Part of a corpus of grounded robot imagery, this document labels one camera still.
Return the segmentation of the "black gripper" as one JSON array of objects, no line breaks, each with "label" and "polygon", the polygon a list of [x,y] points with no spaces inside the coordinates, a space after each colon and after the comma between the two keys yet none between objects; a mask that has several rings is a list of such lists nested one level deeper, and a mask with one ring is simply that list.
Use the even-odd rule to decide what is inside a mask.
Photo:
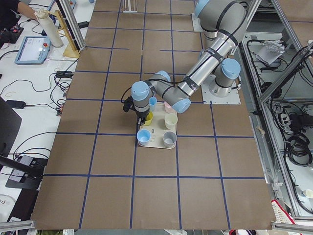
[{"label": "black gripper", "polygon": [[149,115],[150,111],[144,111],[144,112],[139,112],[136,111],[135,112],[137,115],[137,125],[144,125],[146,120],[147,120],[147,116]]}]

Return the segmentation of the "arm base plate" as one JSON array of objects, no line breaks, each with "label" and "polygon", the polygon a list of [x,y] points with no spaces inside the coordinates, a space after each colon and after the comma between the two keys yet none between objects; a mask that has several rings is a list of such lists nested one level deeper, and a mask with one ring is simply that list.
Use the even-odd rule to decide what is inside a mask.
[{"label": "arm base plate", "polygon": [[191,17],[192,17],[193,31],[200,32],[200,33],[203,32],[200,19],[194,13],[191,14]]},{"label": "arm base plate", "polygon": [[216,76],[209,75],[201,85],[204,104],[240,105],[240,97],[235,80],[232,86],[222,88],[216,84]]}]

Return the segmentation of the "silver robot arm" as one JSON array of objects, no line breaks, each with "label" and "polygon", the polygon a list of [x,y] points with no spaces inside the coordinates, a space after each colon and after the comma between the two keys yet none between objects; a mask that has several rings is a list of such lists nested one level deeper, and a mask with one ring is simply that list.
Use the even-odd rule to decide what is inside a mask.
[{"label": "silver robot arm", "polygon": [[213,43],[180,82],[172,82],[168,73],[161,70],[150,79],[133,83],[131,96],[127,98],[130,105],[124,104],[123,110],[135,111],[137,124],[141,126],[150,112],[149,99],[157,94],[177,113],[185,112],[191,104],[190,96],[242,40],[247,26],[247,10],[235,0],[198,1],[194,14],[204,32],[215,33]]}]

